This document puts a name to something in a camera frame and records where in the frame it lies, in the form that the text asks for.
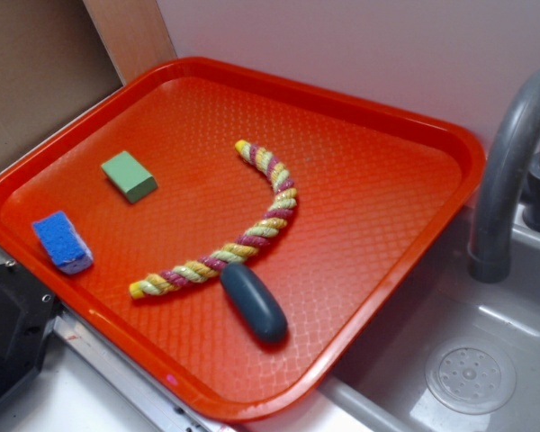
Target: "sponge scrub pad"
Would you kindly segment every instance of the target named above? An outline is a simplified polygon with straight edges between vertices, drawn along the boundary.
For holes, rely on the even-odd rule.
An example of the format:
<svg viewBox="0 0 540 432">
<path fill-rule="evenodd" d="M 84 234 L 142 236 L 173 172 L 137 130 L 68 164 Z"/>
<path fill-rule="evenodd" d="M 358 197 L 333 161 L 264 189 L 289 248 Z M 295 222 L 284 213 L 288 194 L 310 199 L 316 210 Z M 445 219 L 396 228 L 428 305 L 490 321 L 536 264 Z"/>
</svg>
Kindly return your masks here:
<svg viewBox="0 0 540 432">
<path fill-rule="evenodd" d="M 92 252 L 63 211 L 33 222 L 32 227 L 54 265 L 67 275 L 81 272 L 94 262 Z"/>
</svg>

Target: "gray sink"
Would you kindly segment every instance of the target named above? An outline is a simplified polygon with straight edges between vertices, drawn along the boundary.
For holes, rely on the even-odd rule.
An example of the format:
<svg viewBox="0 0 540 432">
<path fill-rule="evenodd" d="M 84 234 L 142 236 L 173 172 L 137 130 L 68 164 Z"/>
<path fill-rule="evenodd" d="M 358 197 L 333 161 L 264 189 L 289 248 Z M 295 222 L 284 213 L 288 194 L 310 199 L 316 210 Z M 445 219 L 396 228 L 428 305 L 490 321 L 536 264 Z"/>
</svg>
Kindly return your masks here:
<svg viewBox="0 0 540 432">
<path fill-rule="evenodd" d="M 515 226 L 510 276 L 486 284 L 469 228 L 465 209 L 322 386 L 373 430 L 540 431 L 540 234 Z"/>
</svg>

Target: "faucet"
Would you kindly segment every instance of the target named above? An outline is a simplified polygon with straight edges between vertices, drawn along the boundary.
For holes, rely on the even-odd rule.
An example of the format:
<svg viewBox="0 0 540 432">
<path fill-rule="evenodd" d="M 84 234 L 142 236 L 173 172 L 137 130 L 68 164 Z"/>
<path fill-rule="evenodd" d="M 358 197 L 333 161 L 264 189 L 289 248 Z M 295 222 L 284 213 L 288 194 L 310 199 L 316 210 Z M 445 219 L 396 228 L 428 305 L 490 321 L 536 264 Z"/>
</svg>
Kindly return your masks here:
<svg viewBox="0 0 540 432">
<path fill-rule="evenodd" d="M 518 90 L 490 149 L 473 215 L 468 271 L 496 283 L 510 272 L 510 236 L 523 185 L 525 224 L 540 231 L 540 70 Z"/>
</svg>

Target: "plastic tray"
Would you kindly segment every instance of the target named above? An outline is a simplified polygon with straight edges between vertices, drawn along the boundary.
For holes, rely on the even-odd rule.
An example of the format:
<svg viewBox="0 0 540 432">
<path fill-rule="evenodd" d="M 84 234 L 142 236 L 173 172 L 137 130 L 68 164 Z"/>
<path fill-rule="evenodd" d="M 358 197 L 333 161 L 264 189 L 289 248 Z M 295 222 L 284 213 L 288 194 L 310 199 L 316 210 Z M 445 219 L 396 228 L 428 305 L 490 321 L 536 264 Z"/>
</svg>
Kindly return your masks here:
<svg viewBox="0 0 540 432">
<path fill-rule="evenodd" d="M 290 226 L 248 261 L 282 305 L 264 346 L 218 280 L 133 301 L 129 283 L 210 254 L 272 201 L 234 149 L 273 151 L 299 190 Z M 128 150 L 158 189 L 129 204 L 100 165 Z M 259 419 L 319 382 L 479 183 L 467 131 L 412 112 L 187 58 L 151 70 L 0 176 L 0 245 L 192 408 Z M 31 223 L 64 211 L 94 253 L 66 276 Z"/>
</svg>

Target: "sink drain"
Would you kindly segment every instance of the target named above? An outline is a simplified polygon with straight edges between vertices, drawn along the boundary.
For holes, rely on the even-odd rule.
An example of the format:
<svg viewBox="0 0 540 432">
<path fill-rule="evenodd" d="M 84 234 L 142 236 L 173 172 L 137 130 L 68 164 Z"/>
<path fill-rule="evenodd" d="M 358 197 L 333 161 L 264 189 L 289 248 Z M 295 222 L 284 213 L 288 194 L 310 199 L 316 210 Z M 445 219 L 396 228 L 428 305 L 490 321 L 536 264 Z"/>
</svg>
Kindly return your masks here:
<svg viewBox="0 0 540 432">
<path fill-rule="evenodd" d="M 516 371 L 508 355 L 492 343 L 459 337 L 432 352 L 426 363 L 426 381 L 432 394 L 448 408 L 485 414 L 510 399 Z"/>
</svg>

